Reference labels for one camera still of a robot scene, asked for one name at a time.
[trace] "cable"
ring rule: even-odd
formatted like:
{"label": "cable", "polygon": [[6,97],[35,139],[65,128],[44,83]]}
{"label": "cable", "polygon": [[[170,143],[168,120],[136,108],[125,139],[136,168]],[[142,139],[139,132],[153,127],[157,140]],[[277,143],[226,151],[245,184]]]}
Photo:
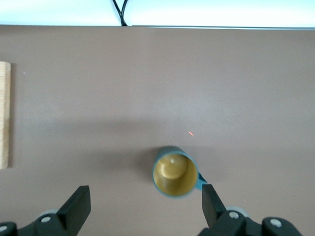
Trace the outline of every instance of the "cable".
{"label": "cable", "polygon": [[120,9],[119,9],[119,7],[118,7],[118,5],[117,5],[117,3],[116,3],[116,0],[113,0],[113,3],[114,3],[114,5],[115,5],[115,8],[116,8],[118,14],[119,14],[119,17],[120,17],[120,21],[121,21],[122,26],[128,26],[127,23],[126,23],[126,21],[124,20],[124,15],[123,15],[123,13],[122,13],[122,12],[125,12],[127,0],[124,1],[124,4],[123,4],[123,11],[120,11]]}

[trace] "mug handle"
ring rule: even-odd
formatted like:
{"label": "mug handle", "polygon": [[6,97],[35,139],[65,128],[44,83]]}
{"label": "mug handle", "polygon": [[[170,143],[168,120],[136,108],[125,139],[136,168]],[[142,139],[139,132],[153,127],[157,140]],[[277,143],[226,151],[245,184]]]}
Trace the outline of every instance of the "mug handle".
{"label": "mug handle", "polygon": [[202,190],[202,186],[207,184],[207,181],[202,177],[201,173],[198,173],[198,180],[196,183],[196,189]]}

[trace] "mug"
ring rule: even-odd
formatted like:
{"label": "mug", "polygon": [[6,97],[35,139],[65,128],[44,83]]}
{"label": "mug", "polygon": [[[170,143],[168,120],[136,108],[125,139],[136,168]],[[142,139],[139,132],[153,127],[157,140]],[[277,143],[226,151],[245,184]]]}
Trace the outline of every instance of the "mug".
{"label": "mug", "polygon": [[195,161],[175,146],[167,146],[159,150],[152,177],[158,191],[169,197],[183,196],[194,188],[202,190],[202,185],[207,184],[199,173]]}

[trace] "wooden block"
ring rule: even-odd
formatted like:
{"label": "wooden block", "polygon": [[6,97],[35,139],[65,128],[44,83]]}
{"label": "wooden block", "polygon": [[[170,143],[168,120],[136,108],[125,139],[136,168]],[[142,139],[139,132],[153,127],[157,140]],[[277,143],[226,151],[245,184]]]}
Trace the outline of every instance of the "wooden block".
{"label": "wooden block", "polygon": [[11,64],[0,61],[0,169],[9,164]]}

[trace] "silver screw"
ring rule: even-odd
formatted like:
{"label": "silver screw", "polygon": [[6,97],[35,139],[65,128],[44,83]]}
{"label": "silver screw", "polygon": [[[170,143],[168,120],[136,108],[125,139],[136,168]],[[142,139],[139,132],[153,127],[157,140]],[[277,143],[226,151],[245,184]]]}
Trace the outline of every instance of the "silver screw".
{"label": "silver screw", "polygon": [[6,225],[0,226],[0,232],[5,231],[8,227]]}
{"label": "silver screw", "polygon": [[277,227],[277,228],[281,228],[282,224],[279,220],[277,219],[271,219],[270,220],[270,224],[272,224],[273,226]]}
{"label": "silver screw", "polygon": [[46,222],[48,222],[48,221],[50,221],[50,216],[46,216],[46,217],[44,217],[44,218],[42,218],[41,220],[40,220],[40,222],[41,223],[46,223]]}
{"label": "silver screw", "polygon": [[238,219],[240,218],[240,216],[236,213],[236,212],[233,212],[231,211],[229,216],[232,218],[232,219]]}

